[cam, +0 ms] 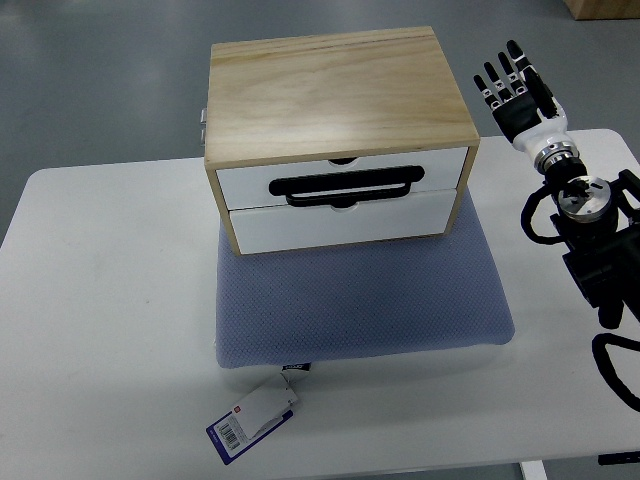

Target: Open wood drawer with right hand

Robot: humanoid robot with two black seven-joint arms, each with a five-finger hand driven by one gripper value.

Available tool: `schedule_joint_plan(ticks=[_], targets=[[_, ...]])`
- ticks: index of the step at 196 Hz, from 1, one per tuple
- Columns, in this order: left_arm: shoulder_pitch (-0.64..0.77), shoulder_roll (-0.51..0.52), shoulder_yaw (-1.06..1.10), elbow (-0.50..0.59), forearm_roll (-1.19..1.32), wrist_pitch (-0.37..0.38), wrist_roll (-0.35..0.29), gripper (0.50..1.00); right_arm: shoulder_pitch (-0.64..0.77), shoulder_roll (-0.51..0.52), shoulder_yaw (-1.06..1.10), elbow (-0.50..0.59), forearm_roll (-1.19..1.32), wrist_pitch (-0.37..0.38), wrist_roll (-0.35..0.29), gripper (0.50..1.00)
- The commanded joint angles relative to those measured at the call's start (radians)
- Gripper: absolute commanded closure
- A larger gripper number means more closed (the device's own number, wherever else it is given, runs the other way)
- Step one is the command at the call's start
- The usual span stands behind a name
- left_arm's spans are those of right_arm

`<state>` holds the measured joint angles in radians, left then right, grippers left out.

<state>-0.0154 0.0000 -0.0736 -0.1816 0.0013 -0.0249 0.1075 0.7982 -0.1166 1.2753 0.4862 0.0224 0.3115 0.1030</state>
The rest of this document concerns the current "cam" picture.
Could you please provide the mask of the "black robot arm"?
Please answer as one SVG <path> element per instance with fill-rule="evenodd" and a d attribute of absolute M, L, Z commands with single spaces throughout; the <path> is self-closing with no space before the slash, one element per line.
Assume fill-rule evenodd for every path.
<path fill-rule="evenodd" d="M 542 148 L 534 167 L 544 182 L 523 207 L 522 230 L 537 244 L 567 246 L 563 261 L 581 294 L 598 311 L 602 327 L 618 328 L 624 309 L 639 314 L 639 210 L 627 198 L 639 197 L 639 178 L 628 169 L 613 181 L 590 175 L 570 142 Z M 551 237 L 532 226 L 547 197 L 557 208 L 550 217 L 557 234 Z"/>

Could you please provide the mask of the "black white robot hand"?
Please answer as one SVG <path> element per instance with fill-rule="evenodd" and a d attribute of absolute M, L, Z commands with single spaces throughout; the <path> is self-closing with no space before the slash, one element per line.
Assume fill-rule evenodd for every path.
<path fill-rule="evenodd" d="M 473 77 L 504 137 L 524 151 L 526 141 L 565 134 L 566 113 L 536 67 L 515 40 L 506 43 L 506 50 L 498 53 L 502 74 L 491 62 L 485 62 L 489 82 L 479 74 Z"/>

